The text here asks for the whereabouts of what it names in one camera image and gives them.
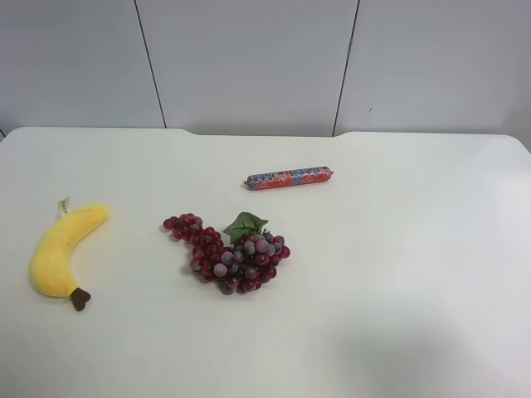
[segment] yellow banana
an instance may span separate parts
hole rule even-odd
[[[41,238],[30,262],[35,288],[53,297],[70,298],[77,311],[85,308],[90,294],[74,279],[68,261],[74,247],[107,219],[106,205],[88,205],[69,212]]]

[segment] green leaf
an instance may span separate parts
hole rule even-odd
[[[257,216],[247,213],[246,211],[240,215],[230,224],[223,232],[231,237],[231,245],[240,237],[250,232],[261,234],[262,227],[267,224],[267,220],[262,220]]]

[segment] sausage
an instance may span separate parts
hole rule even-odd
[[[328,181],[334,172],[329,167],[300,168],[285,172],[267,172],[249,176],[244,185],[251,191],[260,189],[291,187],[293,185],[312,184]]]

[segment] white table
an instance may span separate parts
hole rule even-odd
[[[248,174],[330,166],[249,192]],[[0,144],[0,396],[531,396],[531,155],[505,136],[195,136],[26,128]],[[27,266],[56,204],[111,216],[74,251],[82,313]],[[270,220],[292,256],[253,294],[159,230]]]

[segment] plush banana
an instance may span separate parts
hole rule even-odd
[[[65,214],[41,238],[30,262],[35,288],[53,297],[70,298],[81,311],[90,294],[72,276],[68,261],[74,247],[107,219],[106,205],[88,205]]]

